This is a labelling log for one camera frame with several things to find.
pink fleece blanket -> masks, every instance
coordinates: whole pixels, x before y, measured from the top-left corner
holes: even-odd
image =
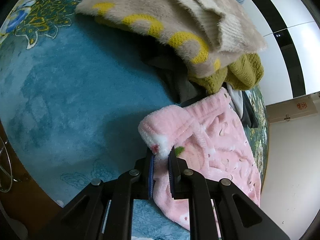
[[[164,215],[190,230],[188,200],[170,193],[168,156],[172,146],[188,167],[205,178],[233,181],[260,205],[260,174],[242,123],[224,88],[191,106],[167,106],[146,116],[139,133],[155,155],[153,199]]]

white cloth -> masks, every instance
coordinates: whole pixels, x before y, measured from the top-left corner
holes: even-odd
[[[230,106],[232,109],[237,113],[240,120],[243,116],[243,98],[242,98],[242,91],[241,90],[234,90],[232,86],[227,83],[227,90],[231,97]]]

dark gray garment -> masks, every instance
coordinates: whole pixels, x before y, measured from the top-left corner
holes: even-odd
[[[245,127],[248,125],[249,128],[258,128],[259,121],[254,113],[253,107],[245,91],[242,91],[243,98],[243,115],[241,118],[241,123]]]
[[[176,103],[184,103],[185,106],[206,96],[204,88],[188,80],[187,67],[173,48],[160,44],[150,36],[141,36],[139,39],[142,62],[157,68],[158,75],[167,84]]]

metal bolt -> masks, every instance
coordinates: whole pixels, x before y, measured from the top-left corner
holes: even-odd
[[[184,173],[184,175],[191,176],[191,175],[193,174],[193,170],[191,170],[191,169],[185,169],[185,170],[183,171],[183,173]]]
[[[101,184],[101,179],[94,178],[91,180],[91,184],[97,187]]]
[[[136,170],[136,169],[133,169],[133,170],[129,171],[129,174],[130,174],[131,176],[137,176],[139,173],[140,173],[140,171],[139,171],[139,170]]]
[[[231,181],[230,179],[222,179],[221,180],[221,184],[224,186],[230,186],[231,185]]]

blue flower design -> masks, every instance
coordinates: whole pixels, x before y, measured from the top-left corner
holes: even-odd
[[[15,4],[0,28],[0,44],[27,17],[35,3],[36,0],[19,0]]]
[[[103,181],[109,181],[116,179],[119,174],[110,172],[105,164],[99,159],[95,160],[90,175],[83,174],[80,172],[63,173],[60,175],[60,179],[79,190],[84,189],[85,186],[90,183],[93,178],[102,179]]]

